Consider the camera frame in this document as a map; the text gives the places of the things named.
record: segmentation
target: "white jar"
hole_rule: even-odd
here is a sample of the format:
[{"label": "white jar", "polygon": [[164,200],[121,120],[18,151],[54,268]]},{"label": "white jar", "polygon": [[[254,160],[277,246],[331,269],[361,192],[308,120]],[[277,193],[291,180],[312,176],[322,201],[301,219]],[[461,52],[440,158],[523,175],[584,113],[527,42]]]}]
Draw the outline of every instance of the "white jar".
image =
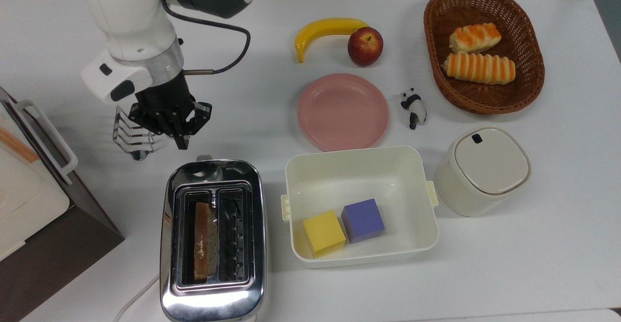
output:
[{"label": "white jar", "polygon": [[452,143],[433,179],[455,213],[477,216],[515,194],[530,179],[530,159],[505,130],[484,126]]}]

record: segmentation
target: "white plastic container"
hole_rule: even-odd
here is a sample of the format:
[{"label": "white plastic container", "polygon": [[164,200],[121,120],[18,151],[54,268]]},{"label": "white plastic container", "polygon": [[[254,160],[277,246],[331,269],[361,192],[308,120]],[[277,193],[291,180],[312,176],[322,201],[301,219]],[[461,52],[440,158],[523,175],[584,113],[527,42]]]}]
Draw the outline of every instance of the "white plastic container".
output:
[{"label": "white plastic container", "polygon": [[[408,258],[438,240],[435,189],[425,178],[421,155],[412,147],[296,156],[287,163],[285,173],[288,194],[281,197],[282,219],[289,221],[291,248],[305,267]],[[313,258],[302,221],[330,210],[340,217],[344,206],[370,198],[377,202],[384,232],[355,244],[346,242],[343,249]]]},{"label": "white plastic container", "polygon": [[[14,107],[23,108],[23,103],[27,103],[27,106],[33,105],[30,101],[22,101],[19,106]],[[49,122],[40,110],[38,114],[40,121],[45,118]],[[32,147],[2,104],[0,104],[0,126],[24,145]],[[58,134],[56,129],[47,131],[50,134],[54,132]],[[58,139],[65,143],[59,134]],[[67,173],[71,172],[75,165],[70,167]],[[58,218],[68,208],[69,198],[42,161],[28,163],[0,143],[0,261],[25,245],[26,239]]]},{"label": "white plastic container", "polygon": [[455,213],[477,216],[518,192],[530,174],[530,159],[522,146],[505,130],[484,126],[452,143],[433,181]]}]

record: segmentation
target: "bread slice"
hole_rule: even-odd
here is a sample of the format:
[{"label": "bread slice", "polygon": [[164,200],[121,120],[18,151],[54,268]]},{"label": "bread slice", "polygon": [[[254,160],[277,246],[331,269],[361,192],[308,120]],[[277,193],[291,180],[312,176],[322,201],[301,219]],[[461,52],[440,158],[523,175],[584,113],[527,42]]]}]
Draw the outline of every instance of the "bread slice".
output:
[{"label": "bread slice", "polygon": [[217,269],[217,236],[217,222],[209,203],[197,202],[194,247],[195,281],[206,281]]}]

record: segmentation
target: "brown box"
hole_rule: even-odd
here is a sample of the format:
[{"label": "brown box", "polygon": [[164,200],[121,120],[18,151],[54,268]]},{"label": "brown box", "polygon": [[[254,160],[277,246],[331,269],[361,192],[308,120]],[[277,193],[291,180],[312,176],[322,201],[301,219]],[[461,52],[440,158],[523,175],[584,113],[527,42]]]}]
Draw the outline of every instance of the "brown box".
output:
[{"label": "brown box", "polygon": [[0,322],[17,322],[109,253],[124,238],[75,172],[68,174],[71,184],[55,172],[33,134],[37,134],[57,161],[64,159],[62,153],[55,149],[33,117],[25,115],[34,133],[24,128],[11,107],[14,100],[2,88],[0,103],[20,126],[69,198],[69,209],[0,261]]}]

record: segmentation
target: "metal toaster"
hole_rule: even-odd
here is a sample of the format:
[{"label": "metal toaster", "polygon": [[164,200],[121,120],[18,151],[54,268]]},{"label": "metal toaster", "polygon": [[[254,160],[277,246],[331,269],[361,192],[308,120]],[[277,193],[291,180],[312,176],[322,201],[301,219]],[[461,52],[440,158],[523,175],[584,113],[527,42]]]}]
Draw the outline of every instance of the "metal toaster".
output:
[{"label": "metal toaster", "polygon": [[[204,231],[205,220],[199,209],[207,207],[209,238],[204,246],[200,241],[198,251],[196,233]],[[195,259],[202,264],[197,253],[203,249],[209,274],[197,279]],[[266,305],[266,257],[261,180],[252,165],[196,161],[173,173],[166,186],[160,252],[160,302],[170,320],[257,320]]]}]

